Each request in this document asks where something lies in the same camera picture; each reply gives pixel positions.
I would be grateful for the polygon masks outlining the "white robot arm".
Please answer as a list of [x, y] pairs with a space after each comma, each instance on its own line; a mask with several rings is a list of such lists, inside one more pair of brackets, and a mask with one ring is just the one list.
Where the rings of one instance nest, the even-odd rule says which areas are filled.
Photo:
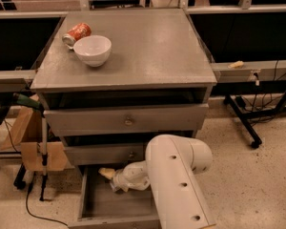
[[143, 161], [98, 173], [114, 191], [150, 188], [162, 229], [212, 229], [215, 220], [194, 177], [208, 171], [212, 161], [210, 147], [201, 140], [158, 135], [148, 143]]

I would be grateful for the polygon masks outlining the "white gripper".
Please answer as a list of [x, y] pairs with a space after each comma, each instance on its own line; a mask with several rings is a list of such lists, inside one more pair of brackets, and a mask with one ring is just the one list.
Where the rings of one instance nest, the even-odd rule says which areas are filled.
[[98, 173], [106, 179], [111, 179], [117, 189], [124, 192], [128, 192], [130, 189], [144, 191], [150, 186], [145, 161], [133, 162], [117, 171], [113, 168], [100, 168]]

